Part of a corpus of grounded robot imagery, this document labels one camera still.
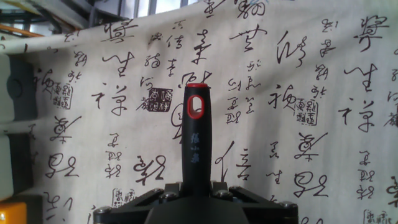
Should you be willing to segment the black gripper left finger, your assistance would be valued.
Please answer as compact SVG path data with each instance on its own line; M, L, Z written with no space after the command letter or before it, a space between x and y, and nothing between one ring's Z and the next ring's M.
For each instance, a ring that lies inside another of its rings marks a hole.
M150 212L167 202L180 198L181 182L154 188L124 205L113 208L103 206L93 212L94 224L136 224L145 223Z

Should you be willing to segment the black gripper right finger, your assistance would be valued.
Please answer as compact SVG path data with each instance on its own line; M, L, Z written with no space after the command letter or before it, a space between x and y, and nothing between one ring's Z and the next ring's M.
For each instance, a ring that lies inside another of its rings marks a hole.
M299 207L289 201L273 202L240 186L211 183L215 217L221 223L298 224Z

